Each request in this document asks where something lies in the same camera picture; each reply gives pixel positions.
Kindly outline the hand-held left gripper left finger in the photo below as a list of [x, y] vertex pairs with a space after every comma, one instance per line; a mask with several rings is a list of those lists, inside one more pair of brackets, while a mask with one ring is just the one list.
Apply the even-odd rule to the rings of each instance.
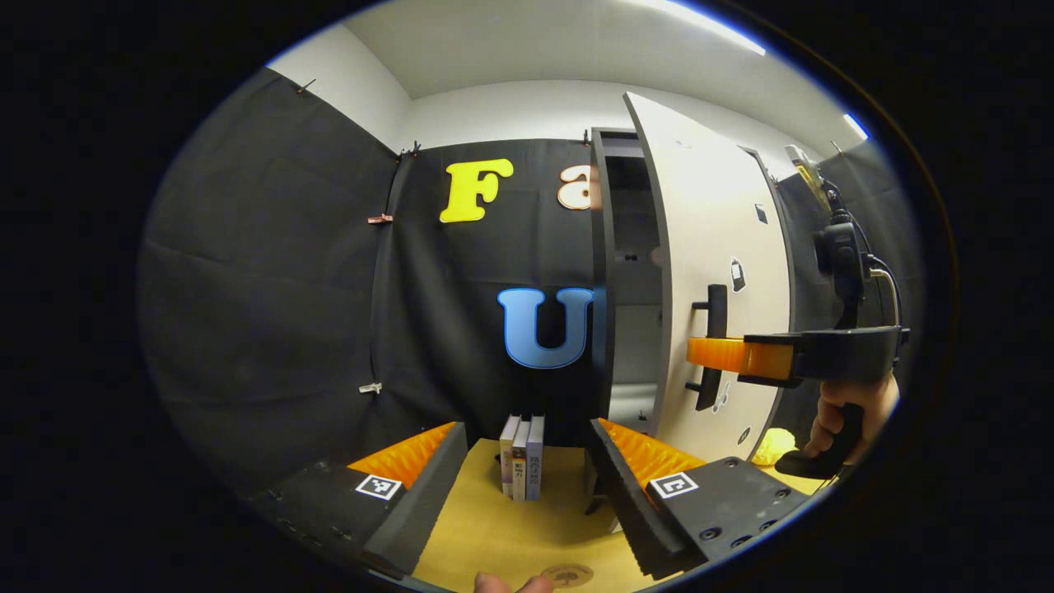
[[410, 577], [467, 453], [463, 422], [448, 422], [353, 463], [306, 466], [251, 506], [329, 562]]

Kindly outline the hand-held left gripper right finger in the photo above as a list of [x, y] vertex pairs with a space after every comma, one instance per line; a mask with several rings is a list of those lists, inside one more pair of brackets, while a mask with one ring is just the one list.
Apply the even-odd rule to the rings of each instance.
[[587, 451], [637, 566], [656, 581], [743, 552], [809, 499], [748, 460], [703, 463], [606, 419], [590, 420]]

